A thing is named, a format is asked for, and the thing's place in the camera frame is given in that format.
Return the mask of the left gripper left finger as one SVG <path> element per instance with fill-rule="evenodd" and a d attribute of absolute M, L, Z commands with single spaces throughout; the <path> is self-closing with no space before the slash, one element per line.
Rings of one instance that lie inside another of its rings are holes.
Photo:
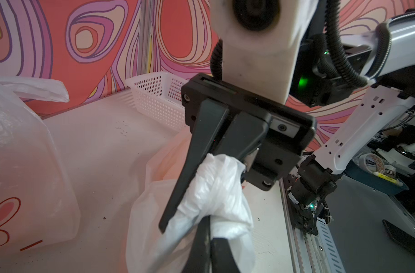
<path fill-rule="evenodd" d="M 210 270 L 210 216 L 197 225 L 196 234 L 182 273 L 208 273 Z"/>

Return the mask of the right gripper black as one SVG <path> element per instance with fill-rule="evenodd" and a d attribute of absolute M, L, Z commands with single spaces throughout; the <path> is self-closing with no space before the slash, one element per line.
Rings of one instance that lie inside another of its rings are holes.
<path fill-rule="evenodd" d="M 181 98 L 192 138 L 159 222 L 162 233 L 207 154 L 239 160 L 246 165 L 242 179 L 269 191 L 298 163 L 316 132 L 314 117 L 206 74 L 184 84 Z"/>

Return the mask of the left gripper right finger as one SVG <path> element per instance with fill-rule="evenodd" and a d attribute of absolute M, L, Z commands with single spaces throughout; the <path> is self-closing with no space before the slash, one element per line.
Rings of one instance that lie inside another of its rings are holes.
<path fill-rule="evenodd" d="M 229 240 L 213 238 L 210 246 L 212 273 L 240 273 L 233 257 Z"/>

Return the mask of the clear plastic bag bottom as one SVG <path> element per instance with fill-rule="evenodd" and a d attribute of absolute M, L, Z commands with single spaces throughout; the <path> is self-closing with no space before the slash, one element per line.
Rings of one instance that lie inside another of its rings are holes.
<path fill-rule="evenodd" d="M 211 219 L 214 238 L 229 241 L 242 273 L 252 272 L 255 251 L 251 210 L 240 178 L 245 165 L 227 155 L 208 155 L 196 171 L 165 232 L 159 221 L 187 157 L 191 133 L 185 127 L 147 163 L 146 187 L 134 202 L 126 243 L 131 273 L 179 273 L 204 216 Z"/>

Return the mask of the white plastic fruit basket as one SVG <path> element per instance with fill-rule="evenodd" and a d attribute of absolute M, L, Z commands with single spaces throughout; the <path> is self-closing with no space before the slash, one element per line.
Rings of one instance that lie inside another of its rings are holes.
<path fill-rule="evenodd" d="M 187 82 L 168 72 L 147 73 L 125 80 L 138 112 L 174 131 L 185 127 L 181 88 Z"/>

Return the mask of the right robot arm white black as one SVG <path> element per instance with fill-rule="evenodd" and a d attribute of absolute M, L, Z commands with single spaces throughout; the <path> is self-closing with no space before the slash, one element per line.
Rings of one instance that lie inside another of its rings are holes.
<path fill-rule="evenodd" d="M 284 179 L 293 226 L 317 234 L 325 198 L 353 156 L 386 124 L 415 105 L 415 9 L 372 32 L 343 38 L 339 1 L 229 1 L 214 20 L 220 41 L 213 74 L 181 89 L 192 140 L 159 222 L 164 232 L 207 154 L 246 163 L 238 175 L 264 191 Z M 306 158 L 316 120 L 285 106 L 292 95 L 328 106 L 366 93 L 336 133 Z"/>

